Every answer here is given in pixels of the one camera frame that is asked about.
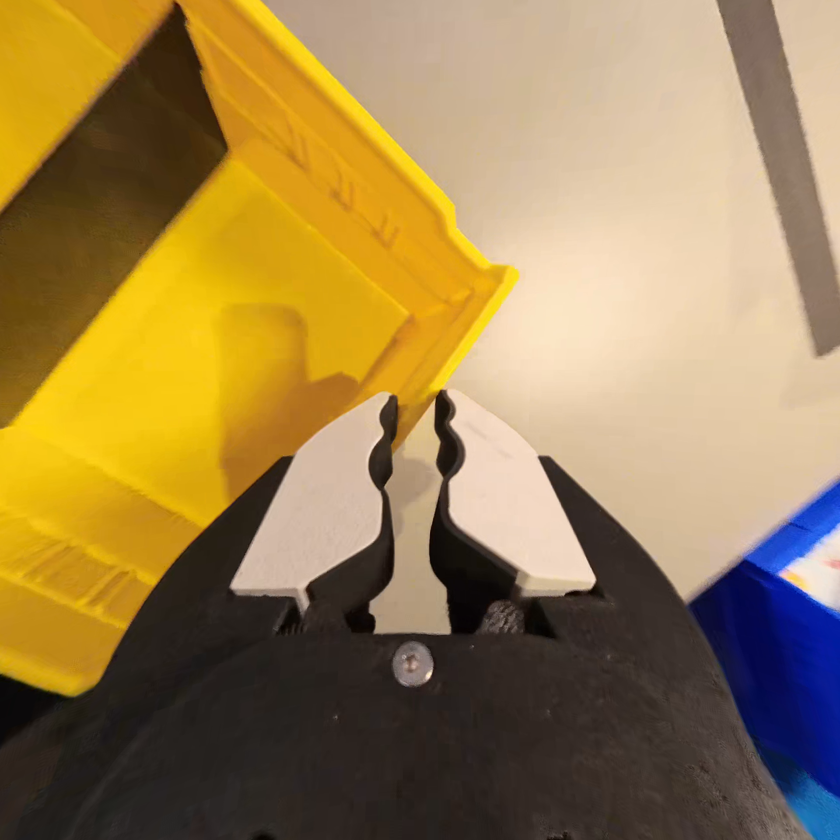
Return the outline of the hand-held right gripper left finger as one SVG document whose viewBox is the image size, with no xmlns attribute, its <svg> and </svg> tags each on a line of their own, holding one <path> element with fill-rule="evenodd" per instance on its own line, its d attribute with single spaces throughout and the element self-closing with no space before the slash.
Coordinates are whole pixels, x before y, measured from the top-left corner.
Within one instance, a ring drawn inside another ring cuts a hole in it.
<svg viewBox="0 0 840 840">
<path fill-rule="evenodd" d="M 301 613 L 328 602 L 370 604 L 392 578 L 392 475 L 398 401 L 381 392 L 315 433 L 293 456 L 230 589 L 293 599 Z"/>
</svg>

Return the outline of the grey tape strip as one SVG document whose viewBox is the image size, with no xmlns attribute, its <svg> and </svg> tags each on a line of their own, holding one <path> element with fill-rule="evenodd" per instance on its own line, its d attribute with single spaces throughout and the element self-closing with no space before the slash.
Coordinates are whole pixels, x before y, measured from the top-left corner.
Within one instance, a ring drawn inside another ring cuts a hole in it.
<svg viewBox="0 0 840 840">
<path fill-rule="evenodd" d="M 839 346 L 838 267 L 772 1 L 716 1 L 784 234 L 813 352 Z"/>
</svg>

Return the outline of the yellow plastic storage bin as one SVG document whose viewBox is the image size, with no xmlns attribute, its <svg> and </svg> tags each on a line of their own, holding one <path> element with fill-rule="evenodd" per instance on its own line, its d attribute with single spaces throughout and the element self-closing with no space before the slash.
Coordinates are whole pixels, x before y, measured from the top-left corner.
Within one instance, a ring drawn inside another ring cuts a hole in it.
<svg viewBox="0 0 840 840">
<path fill-rule="evenodd" d="M 2 676 L 88 690 L 196 535 L 378 392 L 401 443 L 515 284 L 261 2 L 1 3 L 2 211 L 179 4 L 227 152 L 2 426 Z"/>
</svg>

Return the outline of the black bin divider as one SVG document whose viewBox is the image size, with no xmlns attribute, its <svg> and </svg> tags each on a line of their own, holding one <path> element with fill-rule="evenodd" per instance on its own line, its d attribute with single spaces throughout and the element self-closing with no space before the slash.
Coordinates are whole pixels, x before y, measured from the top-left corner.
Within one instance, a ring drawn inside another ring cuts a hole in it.
<svg viewBox="0 0 840 840">
<path fill-rule="evenodd" d="M 2 426 L 227 149 L 186 16 L 174 4 L 2 211 Z"/>
</svg>

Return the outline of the blue plastic bin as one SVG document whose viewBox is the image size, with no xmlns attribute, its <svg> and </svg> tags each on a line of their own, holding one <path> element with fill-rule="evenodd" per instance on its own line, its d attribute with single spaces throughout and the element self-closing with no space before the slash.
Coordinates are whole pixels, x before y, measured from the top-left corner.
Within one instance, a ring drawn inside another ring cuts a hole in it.
<svg viewBox="0 0 840 840">
<path fill-rule="evenodd" d="M 839 838 L 839 484 L 689 602 L 759 756 L 814 838 Z"/>
</svg>

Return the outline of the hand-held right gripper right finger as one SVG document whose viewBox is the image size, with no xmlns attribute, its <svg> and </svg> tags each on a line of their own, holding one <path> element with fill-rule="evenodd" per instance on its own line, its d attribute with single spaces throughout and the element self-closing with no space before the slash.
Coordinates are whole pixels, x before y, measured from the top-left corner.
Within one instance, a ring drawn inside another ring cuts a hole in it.
<svg viewBox="0 0 840 840">
<path fill-rule="evenodd" d="M 442 483 L 429 560 L 448 612 L 591 592 L 595 573 L 536 449 L 457 390 L 437 394 L 434 429 Z"/>
</svg>

